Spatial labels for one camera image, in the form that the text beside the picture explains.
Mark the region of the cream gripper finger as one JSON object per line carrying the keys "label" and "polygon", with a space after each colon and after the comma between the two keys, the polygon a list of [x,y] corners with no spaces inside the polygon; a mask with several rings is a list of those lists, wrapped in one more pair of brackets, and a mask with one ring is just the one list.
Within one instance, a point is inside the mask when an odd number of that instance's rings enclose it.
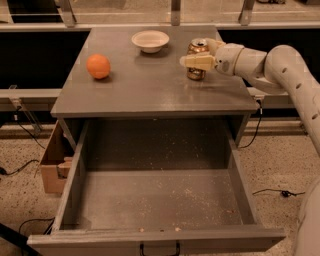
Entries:
{"label": "cream gripper finger", "polygon": [[211,55],[215,55],[217,50],[225,45],[225,42],[212,38],[206,38],[206,42]]}
{"label": "cream gripper finger", "polygon": [[187,68],[196,68],[209,71],[216,66],[215,57],[212,55],[186,55],[179,60],[180,64]]}

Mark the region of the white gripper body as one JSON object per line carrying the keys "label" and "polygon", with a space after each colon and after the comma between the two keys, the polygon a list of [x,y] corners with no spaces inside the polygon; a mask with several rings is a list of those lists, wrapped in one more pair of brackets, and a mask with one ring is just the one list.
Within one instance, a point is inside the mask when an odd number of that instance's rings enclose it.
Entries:
{"label": "white gripper body", "polygon": [[219,47],[215,54],[216,70],[224,75],[234,75],[237,59],[243,49],[243,45],[234,43]]}

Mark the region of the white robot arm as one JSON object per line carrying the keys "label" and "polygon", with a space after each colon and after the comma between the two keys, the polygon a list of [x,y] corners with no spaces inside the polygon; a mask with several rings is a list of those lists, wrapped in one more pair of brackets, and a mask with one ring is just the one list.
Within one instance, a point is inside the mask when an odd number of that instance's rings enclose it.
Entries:
{"label": "white robot arm", "polygon": [[[279,45],[264,52],[211,38],[199,41],[208,48],[181,57],[182,66],[237,76],[265,96],[292,106],[320,154],[320,84],[295,48]],[[320,256],[320,177],[302,200],[293,256]]]}

